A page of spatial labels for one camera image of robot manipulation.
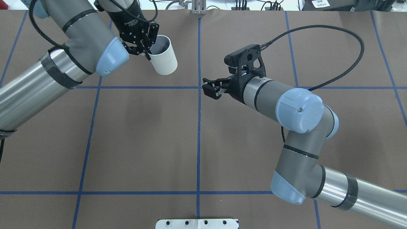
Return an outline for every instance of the metal bracket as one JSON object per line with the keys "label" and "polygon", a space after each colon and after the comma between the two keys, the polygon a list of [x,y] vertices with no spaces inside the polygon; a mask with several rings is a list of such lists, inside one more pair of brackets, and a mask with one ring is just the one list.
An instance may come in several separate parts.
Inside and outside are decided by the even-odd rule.
{"label": "metal bracket", "polygon": [[188,0],[178,0],[178,4],[183,8],[188,9]]}
{"label": "metal bracket", "polygon": [[206,14],[206,0],[192,0],[192,14]]}
{"label": "metal bracket", "polygon": [[159,220],[155,229],[239,229],[237,219]]}

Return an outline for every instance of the black cable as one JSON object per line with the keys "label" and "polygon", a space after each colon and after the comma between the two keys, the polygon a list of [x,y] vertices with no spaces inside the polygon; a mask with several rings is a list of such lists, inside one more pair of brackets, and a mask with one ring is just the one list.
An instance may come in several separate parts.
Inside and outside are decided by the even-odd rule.
{"label": "black cable", "polygon": [[169,9],[172,4],[177,3],[177,2],[178,2],[178,0],[170,2],[170,4],[168,4],[167,7],[165,7],[165,10]]}
{"label": "black cable", "polygon": [[266,5],[266,3],[270,3],[270,8],[271,8],[271,5],[273,4],[273,3],[272,3],[272,2],[270,2],[270,1],[264,2],[264,4],[263,4],[263,6],[261,7],[260,11],[262,11],[262,10],[263,10],[263,7],[264,7],[264,5]]}
{"label": "black cable", "polygon": [[219,8],[217,6],[208,6],[206,9],[208,9],[209,7],[215,7],[215,8],[221,9],[221,8]]}
{"label": "black cable", "polygon": [[158,9],[157,9],[157,4],[155,3],[155,0],[153,0],[153,4],[154,4],[154,8],[155,8],[155,15],[153,17],[153,19],[151,20],[144,20],[141,18],[136,17],[135,15],[133,15],[132,13],[130,13],[129,11],[127,11],[124,7],[122,7],[119,3],[117,3],[115,0],[110,0],[110,2],[112,2],[113,4],[115,4],[117,7],[119,7],[123,12],[125,12],[127,15],[131,16],[132,18],[139,20],[141,22],[145,22],[145,23],[150,23],[153,22],[157,16],[158,16]]}
{"label": "black cable", "polygon": [[281,137],[282,137],[282,141],[285,143],[284,127],[283,126],[281,126]]}
{"label": "black cable", "polygon": [[[268,46],[270,46],[270,45],[271,45],[272,43],[274,43],[276,40],[282,38],[283,36],[285,36],[285,35],[287,35],[287,34],[289,34],[289,33],[292,33],[292,32],[298,31],[298,30],[302,30],[302,29],[310,29],[310,28],[327,28],[327,29],[339,30],[339,31],[342,31],[342,32],[345,32],[345,33],[349,33],[350,35],[354,36],[354,37],[359,41],[359,43],[360,43],[360,53],[359,53],[358,58],[355,60],[355,62],[354,62],[346,71],[344,71],[342,74],[338,75],[337,77],[332,78],[332,79],[330,79],[330,80],[328,80],[328,81],[326,81],[326,82],[324,82],[324,83],[322,83],[322,84],[320,84],[320,85],[317,85],[317,86],[315,86],[315,87],[312,87],[312,88],[308,89],[309,91],[313,91],[313,90],[315,90],[315,89],[321,88],[321,87],[323,87],[323,86],[326,86],[326,85],[328,85],[328,84],[330,84],[330,83],[332,83],[332,82],[335,82],[335,81],[339,80],[340,78],[342,78],[343,76],[345,76],[346,74],[348,74],[353,68],[355,68],[355,66],[356,66],[356,65],[360,62],[360,60],[362,59],[363,53],[365,52],[365,44],[363,43],[363,40],[362,40],[361,37],[359,37],[357,34],[355,34],[354,32],[352,32],[352,31],[350,31],[350,30],[347,30],[347,29],[344,29],[344,28],[340,28],[340,27],[336,27],[336,26],[330,26],[330,25],[308,25],[308,26],[298,27],[298,28],[295,28],[295,29],[290,29],[290,30],[288,30],[287,32],[280,34],[279,36],[277,36],[277,37],[274,38],[273,40],[271,40],[271,41],[269,41],[269,42],[267,42],[267,43],[264,43],[262,46],[265,45],[265,48],[263,48],[262,50],[266,49]],[[285,142],[284,127],[283,127],[283,126],[281,126],[281,135],[282,135],[283,141]]]}
{"label": "black cable", "polygon": [[60,49],[69,50],[69,47],[68,47],[68,46],[66,46],[66,45],[64,45],[64,44],[58,44],[58,43],[56,43],[56,42],[53,41],[51,38],[49,38],[49,36],[47,36],[47,35],[38,27],[38,25],[37,25],[37,23],[35,22],[35,19],[34,19],[34,6],[35,6],[35,3],[36,3],[37,1],[38,1],[38,0],[32,0],[31,3],[30,3],[30,7],[28,8],[28,16],[29,16],[29,18],[30,18],[31,24],[33,24],[34,29],[35,29],[44,39],[46,39],[49,43],[53,44],[54,46],[56,46],[56,47],[58,47],[58,48],[60,48]]}
{"label": "black cable", "polygon": [[272,7],[270,7],[270,9],[269,9],[269,10],[277,10],[277,7],[278,7],[278,2],[277,2],[277,1],[275,1],[275,2],[273,3],[273,6],[272,6]]}
{"label": "black cable", "polygon": [[0,144],[0,163],[1,163],[1,158],[3,157],[3,149],[4,149],[4,139],[1,140],[1,144]]}

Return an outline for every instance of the metal plate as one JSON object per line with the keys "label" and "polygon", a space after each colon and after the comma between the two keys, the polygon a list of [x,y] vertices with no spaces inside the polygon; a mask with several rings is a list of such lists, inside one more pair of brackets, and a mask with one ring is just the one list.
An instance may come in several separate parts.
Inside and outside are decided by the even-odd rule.
{"label": "metal plate", "polygon": [[155,229],[239,229],[237,219],[159,220]]}

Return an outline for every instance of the white label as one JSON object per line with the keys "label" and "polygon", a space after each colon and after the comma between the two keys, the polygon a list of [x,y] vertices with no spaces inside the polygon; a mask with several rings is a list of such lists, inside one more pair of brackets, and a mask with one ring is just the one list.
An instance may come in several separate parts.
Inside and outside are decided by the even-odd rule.
{"label": "white label", "polygon": [[312,4],[315,8],[330,7],[328,0],[313,0]]}

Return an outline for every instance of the black band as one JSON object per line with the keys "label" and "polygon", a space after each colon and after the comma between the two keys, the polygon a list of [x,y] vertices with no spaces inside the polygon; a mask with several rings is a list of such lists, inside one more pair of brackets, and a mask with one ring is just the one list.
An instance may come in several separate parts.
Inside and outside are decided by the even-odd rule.
{"label": "black band", "polygon": [[91,14],[91,13],[96,13],[96,10],[94,10],[94,9],[85,10],[84,12],[79,13],[78,15],[74,16],[73,18],[71,18],[71,20],[69,20],[67,23],[65,23],[65,25],[62,27],[63,33],[65,33],[66,30],[67,30],[71,25],[73,25],[77,20],[79,20],[79,19],[81,19],[81,18],[83,18],[83,17],[85,17],[86,15]]}
{"label": "black band", "polygon": [[84,73],[88,75],[92,75],[92,72],[88,71],[86,68],[84,68],[75,58],[72,56],[72,54],[68,50],[64,50],[65,53],[69,56],[69,58],[74,62],[76,66],[78,66],[79,69],[81,69]]}
{"label": "black band", "polygon": [[321,166],[322,168],[322,181],[321,181],[321,185],[319,185],[319,189],[317,191],[317,193],[315,193],[315,195],[313,197],[311,197],[312,199],[315,199],[319,196],[319,194],[321,194],[322,189],[324,188],[324,184],[325,184],[325,179],[326,179],[326,172],[325,172],[325,167]]}
{"label": "black band", "polygon": [[266,85],[268,82],[270,81],[274,81],[273,79],[271,80],[267,80],[266,82],[264,82],[262,85],[260,85],[260,87],[257,89],[256,91],[256,95],[254,96],[254,108],[258,111],[257,109],[257,96],[260,93],[260,90],[264,87],[264,85]]}
{"label": "black band", "polygon": [[15,132],[15,130],[13,130],[13,131],[0,130],[0,139],[7,138],[14,132]]}
{"label": "black band", "polygon": [[54,61],[51,59],[49,52],[45,52],[41,57],[41,64],[45,71],[50,75],[57,83],[61,86],[74,89],[82,82],[76,82],[71,79],[66,73],[61,72],[61,70],[56,66]]}
{"label": "black band", "polygon": [[344,211],[351,209],[355,205],[359,191],[356,178],[350,174],[345,174],[345,176],[348,179],[348,191],[345,199],[338,206],[333,206]]}
{"label": "black band", "polygon": [[286,148],[288,150],[294,151],[296,153],[299,153],[299,154],[302,154],[302,155],[305,155],[305,156],[308,156],[308,157],[311,157],[311,158],[314,158],[314,159],[317,159],[317,160],[319,158],[319,156],[317,156],[315,154],[310,154],[308,152],[302,151],[300,149],[294,148],[294,147],[289,146],[289,145],[284,145],[283,148]]}

